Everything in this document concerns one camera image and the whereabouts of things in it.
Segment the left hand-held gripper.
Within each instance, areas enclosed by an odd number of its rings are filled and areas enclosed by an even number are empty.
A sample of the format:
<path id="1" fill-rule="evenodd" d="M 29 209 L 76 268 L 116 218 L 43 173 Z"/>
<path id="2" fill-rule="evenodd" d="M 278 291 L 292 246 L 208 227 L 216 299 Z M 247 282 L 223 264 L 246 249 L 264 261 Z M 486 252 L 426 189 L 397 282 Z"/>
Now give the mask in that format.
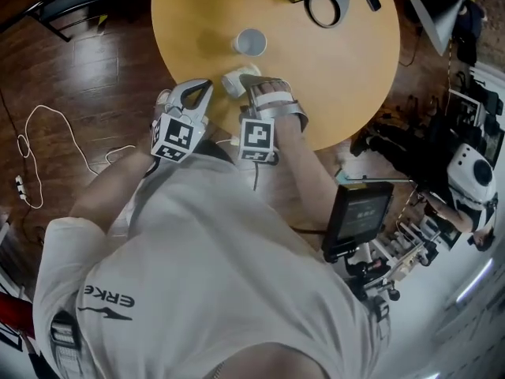
<path id="1" fill-rule="evenodd" d="M 151 124 L 151 154 L 160 159 L 181 163 L 196 148 L 208 125 L 206 110 L 214 85 L 208 79 L 192 79 L 177 84 L 170 92 L 171 107 L 155 108 Z M 196 93 L 194 101 L 189 97 Z"/>

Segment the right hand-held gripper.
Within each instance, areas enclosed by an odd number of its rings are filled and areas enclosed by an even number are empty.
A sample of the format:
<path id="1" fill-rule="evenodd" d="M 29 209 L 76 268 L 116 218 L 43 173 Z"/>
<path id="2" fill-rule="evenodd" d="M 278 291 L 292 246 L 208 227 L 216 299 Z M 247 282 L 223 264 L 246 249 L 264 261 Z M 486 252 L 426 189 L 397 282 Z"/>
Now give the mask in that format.
<path id="1" fill-rule="evenodd" d="M 239 158 L 253 162 L 272 162 L 275 155 L 275 120 L 287 115 L 296 115 L 301 132 L 309 119 L 298 101 L 290 92 L 290 84 L 277 77 L 242 74 L 239 77 L 249 103 L 241 107 L 241 134 Z M 258 95 L 255 87 L 264 82 L 283 82 L 288 91 L 274 91 Z"/>

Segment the person's right hand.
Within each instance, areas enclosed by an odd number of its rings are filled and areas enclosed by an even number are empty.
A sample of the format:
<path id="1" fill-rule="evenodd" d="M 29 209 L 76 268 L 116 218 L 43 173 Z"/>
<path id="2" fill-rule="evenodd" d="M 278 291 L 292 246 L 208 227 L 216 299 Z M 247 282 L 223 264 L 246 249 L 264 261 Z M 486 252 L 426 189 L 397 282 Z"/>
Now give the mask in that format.
<path id="1" fill-rule="evenodd" d="M 289 90 L 289 86 L 283 82 L 264 82 L 255 87 L 255 92 L 258 95 L 266 95 L 273 92 L 286 92 Z"/>

